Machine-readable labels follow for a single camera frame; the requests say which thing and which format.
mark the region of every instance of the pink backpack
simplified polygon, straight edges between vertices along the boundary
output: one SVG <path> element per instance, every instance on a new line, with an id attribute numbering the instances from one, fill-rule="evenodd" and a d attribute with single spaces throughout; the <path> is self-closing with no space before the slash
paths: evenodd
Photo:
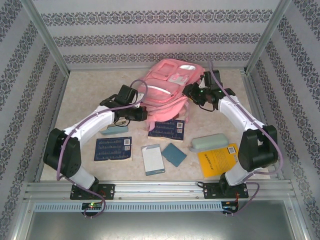
<path id="1" fill-rule="evenodd" d="M 182 94 L 185 86 L 200 80 L 205 69 L 197 64 L 176 59 L 163 59 L 154 65 L 143 78 L 148 93 L 141 106 L 148 111 L 147 128 L 155 128 L 155 122 L 165 122 L 175 116 L 183 116 L 189 111 L 188 97 Z M 139 93 L 144 93 L 142 84 Z"/>

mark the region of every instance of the black mounting plate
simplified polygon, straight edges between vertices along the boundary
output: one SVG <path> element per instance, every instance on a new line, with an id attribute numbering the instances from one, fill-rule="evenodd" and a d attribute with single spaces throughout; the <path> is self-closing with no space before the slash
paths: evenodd
<path id="1" fill-rule="evenodd" d="M 115 196 L 115 186 L 114 184 L 98 184 L 98 190 L 96 191 L 97 194 L 103 196 L 105 200 L 113 200 Z M 71 200 L 100 200 L 100 198 L 96 195 L 92 195 L 76 185 L 72 185 L 71 193 L 70 193 Z"/>
<path id="2" fill-rule="evenodd" d="M 235 199 L 237 194 L 239 199 L 249 197 L 247 185 L 245 183 L 230 186 L 225 193 L 222 193 L 218 182 L 198 182 L 199 187 L 203 188 L 204 199 Z"/>

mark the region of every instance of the yellow book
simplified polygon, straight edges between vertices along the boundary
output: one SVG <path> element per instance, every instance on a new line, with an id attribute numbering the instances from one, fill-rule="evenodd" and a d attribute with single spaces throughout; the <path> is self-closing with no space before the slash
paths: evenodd
<path id="1" fill-rule="evenodd" d="M 235 143 L 227 147 L 198 153 L 205 178 L 221 175 L 230 170 L 238 160 L 238 147 Z"/>

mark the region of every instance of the navy book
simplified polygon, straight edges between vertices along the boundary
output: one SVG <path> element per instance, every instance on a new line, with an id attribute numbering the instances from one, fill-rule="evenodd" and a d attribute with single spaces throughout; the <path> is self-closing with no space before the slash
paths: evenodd
<path id="1" fill-rule="evenodd" d="M 94 162 L 132 160 L 132 137 L 98 138 L 95 144 Z"/>
<path id="2" fill-rule="evenodd" d="M 155 122 L 155 127 L 149 131 L 149 139 L 163 139 L 182 142 L 185 134 L 185 121 L 171 119 L 164 122 Z"/>

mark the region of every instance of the striped wall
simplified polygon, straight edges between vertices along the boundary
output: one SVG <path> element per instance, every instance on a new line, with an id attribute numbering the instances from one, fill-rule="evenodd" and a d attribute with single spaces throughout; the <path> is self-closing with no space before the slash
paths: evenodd
<path id="1" fill-rule="evenodd" d="M 35 0 L 68 67 L 245 67 L 279 0 Z"/>
<path id="2" fill-rule="evenodd" d="M 320 239 L 319 33 L 320 0 L 293 0 L 251 73 L 311 239 Z"/>
<path id="3" fill-rule="evenodd" d="M 0 239 L 35 179 L 65 76 L 18 0 L 0 0 Z"/>

